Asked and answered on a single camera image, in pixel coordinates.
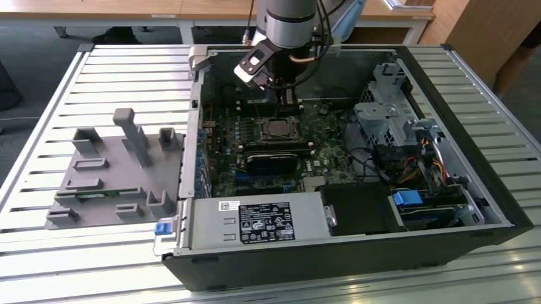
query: yellow wire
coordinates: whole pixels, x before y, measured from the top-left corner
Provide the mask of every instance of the yellow wire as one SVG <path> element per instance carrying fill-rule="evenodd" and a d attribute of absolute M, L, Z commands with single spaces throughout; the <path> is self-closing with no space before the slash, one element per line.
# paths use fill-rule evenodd
<path fill-rule="evenodd" d="M 443 166 L 439 164 L 439 162 L 437 162 L 437 161 L 433 161 L 431 162 L 435 166 L 438 166 L 438 169 L 439 169 L 439 176 L 441 176 L 441 182 L 443 182 L 445 181 L 445 177 L 443 177 Z"/>
<path fill-rule="evenodd" d="M 411 172 L 410 175 L 407 175 L 401 181 L 399 184 L 409 181 L 410 179 L 413 179 L 418 174 L 419 174 L 419 169 L 417 169 L 415 171 Z"/>

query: white sticker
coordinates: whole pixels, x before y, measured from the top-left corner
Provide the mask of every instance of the white sticker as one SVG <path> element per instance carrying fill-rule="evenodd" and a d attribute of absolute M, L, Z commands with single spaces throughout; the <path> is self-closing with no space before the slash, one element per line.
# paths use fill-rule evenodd
<path fill-rule="evenodd" d="M 219 211 L 235 211 L 238 210 L 240 202 L 239 201 L 219 201 L 218 210 Z"/>
<path fill-rule="evenodd" d="M 176 18 L 176 15 L 151 15 L 152 18 Z"/>

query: barcode sticker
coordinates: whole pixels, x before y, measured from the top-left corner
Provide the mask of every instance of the barcode sticker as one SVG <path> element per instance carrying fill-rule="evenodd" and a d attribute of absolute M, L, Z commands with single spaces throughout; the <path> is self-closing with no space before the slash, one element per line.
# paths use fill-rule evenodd
<path fill-rule="evenodd" d="M 239 201 L 219 201 L 218 210 L 219 211 L 236 211 L 239 204 L 240 204 Z"/>

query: desk leg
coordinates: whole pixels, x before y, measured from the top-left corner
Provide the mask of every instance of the desk leg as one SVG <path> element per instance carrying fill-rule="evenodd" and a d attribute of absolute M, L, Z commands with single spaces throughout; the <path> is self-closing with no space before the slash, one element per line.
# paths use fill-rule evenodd
<path fill-rule="evenodd" d="M 53 27 L 56 34 L 60 38 L 65 38 L 68 36 L 68 32 L 65 31 L 65 27 Z"/>
<path fill-rule="evenodd" d="M 191 20 L 179 21 L 180 37 L 183 39 L 183 44 L 194 44 L 192 27 L 194 21 Z"/>
<path fill-rule="evenodd" d="M 425 31 L 427 23 L 429 22 L 426 20 L 419 20 L 417 22 L 417 24 L 407 31 L 406 37 L 403 38 L 403 44 L 419 43 L 419 39 L 421 39 L 421 36 Z"/>

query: desk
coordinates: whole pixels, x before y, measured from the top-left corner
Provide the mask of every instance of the desk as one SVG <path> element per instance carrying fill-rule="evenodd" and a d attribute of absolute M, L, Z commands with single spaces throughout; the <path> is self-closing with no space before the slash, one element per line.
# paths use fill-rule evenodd
<path fill-rule="evenodd" d="M 183 0 L 0 0 L 0 25 L 67 26 L 178 25 Z"/>
<path fill-rule="evenodd" d="M 191 293 L 152 254 L 154 223 L 43 230 L 75 151 L 69 142 L 75 128 L 92 126 L 102 136 L 118 136 L 114 110 L 131 107 L 146 134 L 156 134 L 160 127 L 186 132 L 188 48 L 96 46 L 75 55 L 0 189 L 0 303 L 232 304 L 270 303 L 268 299 L 434 303 L 437 299 L 438 304 L 456 304 L 516 303 L 541 295 L 541 162 L 524 161 L 540 158 L 540 146 L 460 57 L 441 47 L 414 46 L 410 51 L 536 224 L 502 245 L 480 248 L 442 267 Z M 421 99 L 418 103 L 430 116 L 429 103 Z"/>
<path fill-rule="evenodd" d="M 244 27 L 251 0 L 183 0 L 180 8 L 180 33 L 183 43 L 192 44 L 192 27 Z M 251 25 L 255 26 L 256 9 Z M 434 19 L 429 11 L 393 11 L 383 0 L 367 0 L 355 27 L 409 28 L 405 44 L 417 44 L 426 24 Z"/>

